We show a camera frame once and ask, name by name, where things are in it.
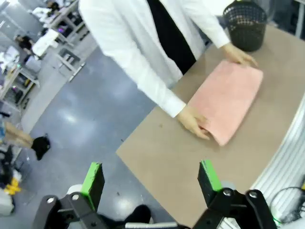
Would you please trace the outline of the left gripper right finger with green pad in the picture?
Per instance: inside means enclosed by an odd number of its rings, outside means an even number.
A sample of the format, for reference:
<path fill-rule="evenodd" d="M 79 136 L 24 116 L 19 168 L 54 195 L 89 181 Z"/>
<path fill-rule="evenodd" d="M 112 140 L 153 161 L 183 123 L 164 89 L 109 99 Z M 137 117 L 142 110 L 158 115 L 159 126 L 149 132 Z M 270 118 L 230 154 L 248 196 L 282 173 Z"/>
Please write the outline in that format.
<path fill-rule="evenodd" d="M 223 187 L 210 160 L 200 162 L 197 179 L 207 209 L 195 223 L 195 229 L 217 229 L 224 218 L 235 219 L 241 229 L 277 228 L 261 191 L 252 189 L 241 194 Z"/>

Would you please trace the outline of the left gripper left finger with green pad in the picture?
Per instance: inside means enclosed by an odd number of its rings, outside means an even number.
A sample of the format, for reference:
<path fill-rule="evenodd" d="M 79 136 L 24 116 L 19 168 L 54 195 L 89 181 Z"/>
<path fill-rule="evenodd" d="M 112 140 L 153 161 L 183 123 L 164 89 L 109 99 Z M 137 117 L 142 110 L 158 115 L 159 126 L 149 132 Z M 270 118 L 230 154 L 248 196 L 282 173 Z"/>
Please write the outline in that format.
<path fill-rule="evenodd" d="M 80 191 L 63 198 L 46 195 L 36 212 L 33 229 L 67 229 L 79 222 L 83 229 L 106 229 L 107 225 L 97 213 L 105 184 L 102 164 L 92 162 Z"/>

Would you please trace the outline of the person's right hand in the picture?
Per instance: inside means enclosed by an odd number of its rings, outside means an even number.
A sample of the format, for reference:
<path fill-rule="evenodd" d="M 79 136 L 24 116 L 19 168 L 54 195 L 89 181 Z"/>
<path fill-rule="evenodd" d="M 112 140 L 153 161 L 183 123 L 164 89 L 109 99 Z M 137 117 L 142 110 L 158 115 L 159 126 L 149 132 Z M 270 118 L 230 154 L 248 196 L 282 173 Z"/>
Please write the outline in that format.
<path fill-rule="evenodd" d="M 176 119 L 184 126 L 185 129 L 201 139 L 209 140 L 207 131 L 200 128 L 200 124 L 207 122 L 207 119 L 196 109 L 186 105 L 184 109 L 176 116 Z"/>

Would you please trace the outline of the person's left hand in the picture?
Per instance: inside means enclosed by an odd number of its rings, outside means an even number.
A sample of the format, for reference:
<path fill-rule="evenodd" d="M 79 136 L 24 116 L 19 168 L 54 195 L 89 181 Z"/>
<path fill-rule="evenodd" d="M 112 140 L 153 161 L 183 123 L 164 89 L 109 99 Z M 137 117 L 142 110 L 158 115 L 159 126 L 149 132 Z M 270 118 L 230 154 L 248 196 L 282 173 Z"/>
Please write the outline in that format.
<path fill-rule="evenodd" d="M 240 50 L 232 43 L 228 43 L 220 48 L 228 60 L 237 64 L 252 65 L 257 67 L 256 60 L 249 54 Z"/>

